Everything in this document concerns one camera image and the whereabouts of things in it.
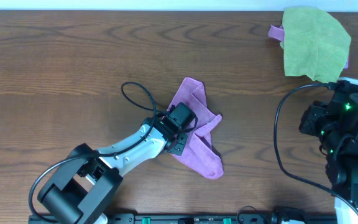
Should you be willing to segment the purple microfiber cloth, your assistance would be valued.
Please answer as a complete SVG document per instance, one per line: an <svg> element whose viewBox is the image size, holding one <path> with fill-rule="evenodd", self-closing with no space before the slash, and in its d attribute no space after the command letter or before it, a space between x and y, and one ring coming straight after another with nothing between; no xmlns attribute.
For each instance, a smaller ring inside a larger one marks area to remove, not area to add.
<svg viewBox="0 0 358 224"><path fill-rule="evenodd" d="M220 178L224 174L223 162L213 151L211 131L220 123L222 116L208 109L203 82L184 78L170 106L179 103L189 107L198 120L190 124L194 130L187 134L182 155L174 158L207 179Z"/></svg>

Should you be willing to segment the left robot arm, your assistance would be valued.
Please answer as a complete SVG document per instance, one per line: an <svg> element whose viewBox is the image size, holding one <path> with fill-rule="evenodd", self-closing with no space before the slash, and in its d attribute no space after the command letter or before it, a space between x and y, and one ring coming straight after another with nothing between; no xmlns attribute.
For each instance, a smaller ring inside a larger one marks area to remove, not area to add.
<svg viewBox="0 0 358 224"><path fill-rule="evenodd" d="M123 177L146 160L163 152L182 155L197 124L196 114L185 104L173 105L169 111L146 118L129 137L107 147L93 150L83 143L68 157L52 167L53 175L40 189L37 200L51 217L48 223L108 223L106 207Z"/></svg>

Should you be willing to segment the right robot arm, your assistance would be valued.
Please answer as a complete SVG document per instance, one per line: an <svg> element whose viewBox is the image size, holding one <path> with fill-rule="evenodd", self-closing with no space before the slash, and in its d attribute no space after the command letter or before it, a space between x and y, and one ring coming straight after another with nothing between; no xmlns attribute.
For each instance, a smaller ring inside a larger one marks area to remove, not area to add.
<svg viewBox="0 0 358 224"><path fill-rule="evenodd" d="M332 190L358 209L358 92L336 91L328 103L314 101L299 130L319 139Z"/></svg>

